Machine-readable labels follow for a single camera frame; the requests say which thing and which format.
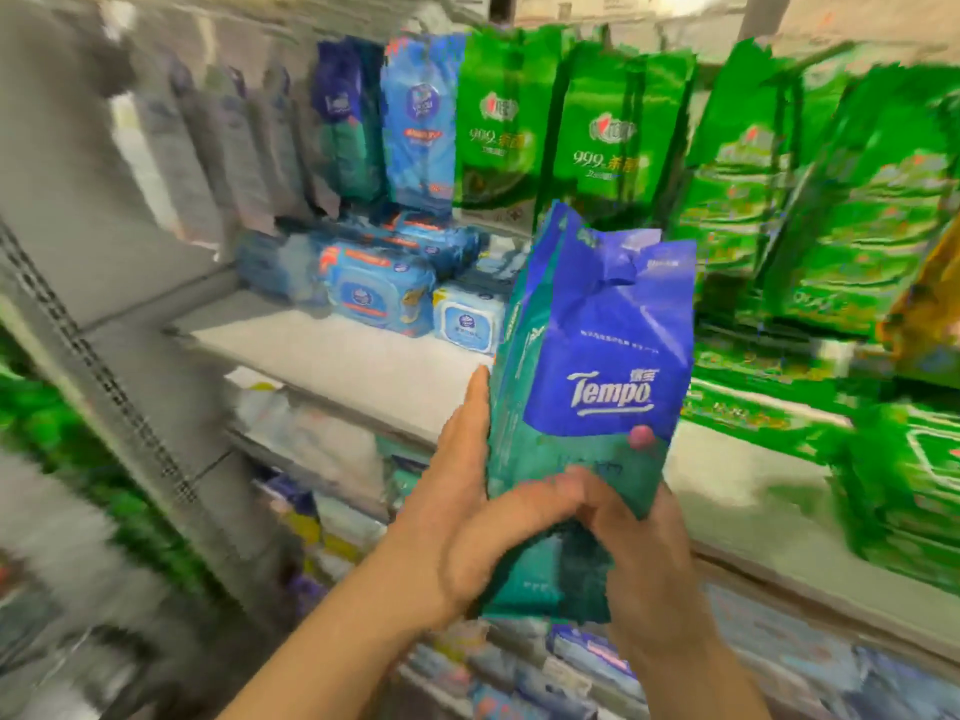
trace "hand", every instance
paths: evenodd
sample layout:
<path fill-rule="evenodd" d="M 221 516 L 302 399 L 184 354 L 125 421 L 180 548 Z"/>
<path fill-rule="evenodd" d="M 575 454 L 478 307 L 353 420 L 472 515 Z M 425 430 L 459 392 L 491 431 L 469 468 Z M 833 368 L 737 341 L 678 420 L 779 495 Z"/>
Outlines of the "hand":
<path fill-rule="evenodd" d="M 630 442 L 643 447 L 649 435 L 634 429 Z M 680 503 L 662 483 L 650 514 L 637 520 L 612 487 L 571 465 L 586 485 L 577 518 L 613 556 L 606 575 L 611 639 L 634 672 L 692 654 L 719 642 L 714 617 L 700 590 Z"/>
<path fill-rule="evenodd" d="M 463 404 L 402 512 L 361 569 L 381 574 L 393 610 L 413 631 L 449 625 L 483 593 L 503 555 L 572 518 L 591 473 L 564 473 L 487 497 L 490 373 L 474 371 Z"/>

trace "brand logo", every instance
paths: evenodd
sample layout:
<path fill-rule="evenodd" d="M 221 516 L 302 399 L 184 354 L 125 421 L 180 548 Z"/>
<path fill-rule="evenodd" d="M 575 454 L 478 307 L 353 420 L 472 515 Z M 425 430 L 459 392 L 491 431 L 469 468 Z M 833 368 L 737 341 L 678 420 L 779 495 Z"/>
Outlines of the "brand logo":
<path fill-rule="evenodd" d="M 656 368 L 635 368 L 627 383 L 598 384 L 593 381 L 599 371 L 571 373 L 567 381 L 575 381 L 570 408 L 577 409 L 577 417 L 600 414 L 638 414 L 654 408 L 650 401 L 651 384 L 657 377 Z"/>
<path fill-rule="evenodd" d="M 510 98 L 501 98 L 493 91 L 487 93 L 480 101 L 480 113 L 485 119 L 494 121 L 512 121 L 520 105 Z"/>
<path fill-rule="evenodd" d="M 363 288 L 354 289 L 350 296 L 357 305 L 370 305 L 374 301 L 374 297 Z"/>
<path fill-rule="evenodd" d="M 417 83 L 407 91 L 407 115 L 412 119 L 427 119 L 437 113 L 440 94 L 429 83 Z"/>
<path fill-rule="evenodd" d="M 629 141 L 635 133 L 635 123 L 615 119 L 612 113 L 602 113 L 590 122 L 590 138 L 605 144 L 622 144 Z"/>
<path fill-rule="evenodd" d="M 327 113 L 350 113 L 351 99 L 346 93 L 325 95 L 323 100 L 326 103 Z"/>

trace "right hand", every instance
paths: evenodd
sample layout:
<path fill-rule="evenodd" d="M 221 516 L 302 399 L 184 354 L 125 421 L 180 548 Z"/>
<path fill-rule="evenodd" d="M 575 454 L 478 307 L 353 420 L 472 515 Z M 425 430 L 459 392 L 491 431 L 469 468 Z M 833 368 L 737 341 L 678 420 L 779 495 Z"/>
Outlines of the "right hand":
<path fill-rule="evenodd" d="M 645 427 L 630 434 L 636 447 L 652 442 Z M 700 590 L 680 503 L 670 488 L 661 483 L 650 514 L 637 520 L 617 492 L 593 473 L 578 465 L 566 472 L 586 485 L 577 518 L 613 557 L 606 576 L 610 638 L 634 672 L 719 642 L 710 605 Z"/>

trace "left hand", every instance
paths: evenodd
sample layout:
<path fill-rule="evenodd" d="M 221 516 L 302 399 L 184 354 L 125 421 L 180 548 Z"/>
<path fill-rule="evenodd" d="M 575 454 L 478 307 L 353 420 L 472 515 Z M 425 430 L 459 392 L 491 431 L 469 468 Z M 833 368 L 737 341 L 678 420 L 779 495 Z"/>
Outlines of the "left hand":
<path fill-rule="evenodd" d="M 572 518 L 587 499 L 585 470 L 488 499 L 489 379 L 486 366 L 474 371 L 429 468 L 359 569 L 377 574 L 373 583 L 389 597 L 390 613 L 413 632 L 462 617 L 508 550 Z"/>

